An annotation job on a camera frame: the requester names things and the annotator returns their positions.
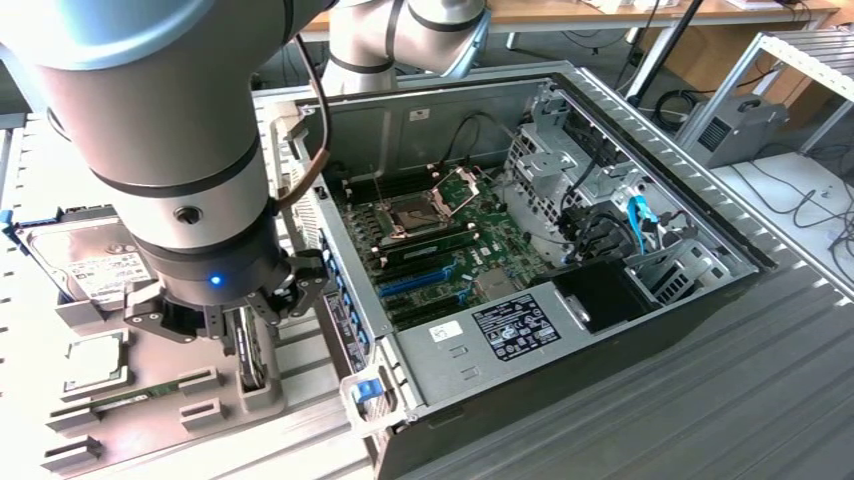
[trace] gray ribbed surface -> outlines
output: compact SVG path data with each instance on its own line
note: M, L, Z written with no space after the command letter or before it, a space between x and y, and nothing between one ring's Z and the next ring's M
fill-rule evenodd
M671 349L410 478L854 477L854 304L667 145L645 143L778 270Z

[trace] circuit board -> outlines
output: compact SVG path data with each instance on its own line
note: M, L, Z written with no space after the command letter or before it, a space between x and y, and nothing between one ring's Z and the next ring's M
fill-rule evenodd
M399 329L527 288L550 269L500 208L487 177L459 170L447 173L432 190L356 205L339 202L363 265ZM428 239L414 241L419 234ZM394 237L412 247L394 248Z

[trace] metal rack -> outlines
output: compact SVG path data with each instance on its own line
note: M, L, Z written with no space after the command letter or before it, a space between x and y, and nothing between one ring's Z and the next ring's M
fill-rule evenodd
M854 34L841 28L797 32L763 32L750 43L709 105L690 120L677 137L683 148L697 141L726 98L762 53L773 55L807 77L825 85L847 101L801 146L806 152L851 109L854 102ZM754 93L762 94L777 74L769 75Z

